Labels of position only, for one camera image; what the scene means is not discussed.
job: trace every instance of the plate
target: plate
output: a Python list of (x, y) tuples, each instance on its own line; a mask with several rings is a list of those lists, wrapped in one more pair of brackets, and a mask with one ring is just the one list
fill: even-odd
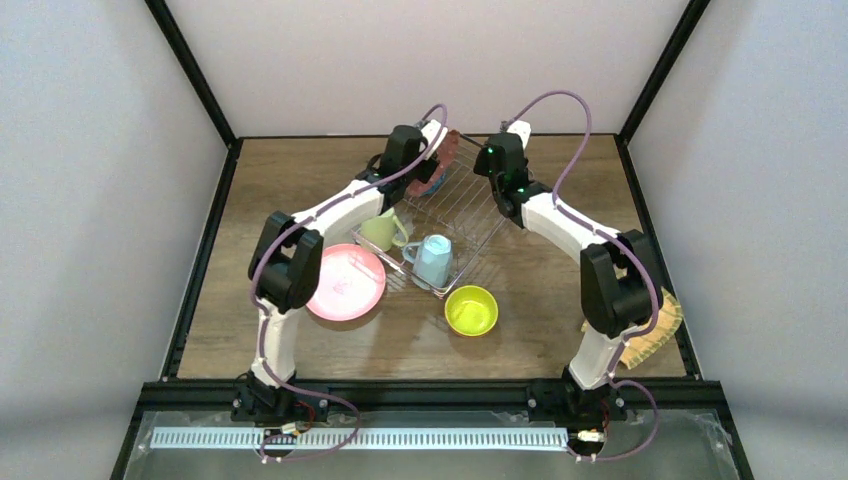
[(324, 249), (315, 294), (306, 304), (315, 315), (334, 322), (361, 317), (386, 289), (386, 269), (373, 253), (342, 243)]

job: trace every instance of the blue mug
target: blue mug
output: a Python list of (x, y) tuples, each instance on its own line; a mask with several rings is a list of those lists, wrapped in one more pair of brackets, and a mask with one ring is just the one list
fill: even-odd
[(452, 249), (450, 239), (444, 235), (428, 235), (423, 242), (411, 242), (403, 247), (403, 258), (412, 262), (412, 273), (418, 276), (413, 276), (412, 281), (425, 290), (430, 286), (444, 288), (453, 264)]

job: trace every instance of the metal wire dish rack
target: metal wire dish rack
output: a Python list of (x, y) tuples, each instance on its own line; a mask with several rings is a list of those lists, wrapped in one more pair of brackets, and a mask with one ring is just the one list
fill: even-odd
[(388, 266), (425, 284), (439, 298), (444, 298), (458, 286), (463, 274), (477, 260), (483, 247), (494, 236), (506, 219), (498, 212), (492, 200), (488, 179), (475, 175), (474, 161), (482, 144), (471, 137), (459, 134), (459, 143), (453, 162), (444, 172), (444, 180), (435, 192), (415, 197), (405, 195), (395, 205), (395, 213), (405, 225), (410, 242), (423, 241), (433, 234), (451, 240), (453, 260), (444, 286), (435, 286), (413, 272), (413, 263), (403, 257), (402, 249), (392, 247), (386, 252), (352, 231), (353, 238), (370, 247)]

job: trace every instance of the bowl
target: bowl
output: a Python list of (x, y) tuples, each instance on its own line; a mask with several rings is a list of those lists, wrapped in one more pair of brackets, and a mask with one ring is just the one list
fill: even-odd
[(498, 302), (485, 288), (466, 285), (448, 296), (445, 318), (454, 332), (464, 337), (479, 337), (498, 322)]

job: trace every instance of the wall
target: wall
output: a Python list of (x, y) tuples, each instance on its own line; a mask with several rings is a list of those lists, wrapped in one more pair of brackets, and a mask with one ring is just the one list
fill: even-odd
[(144, 2), (0, 18), (0, 476), (107, 478), (225, 149)]
[[(170, 0), (237, 135), (386, 134), (430, 105), (493, 132), (555, 88), (584, 95), (618, 132), (686, 0)], [(547, 102), (537, 132), (582, 132), (576, 103)]]
[(712, 2), (631, 144), (757, 478), (845, 478), (845, 2)]

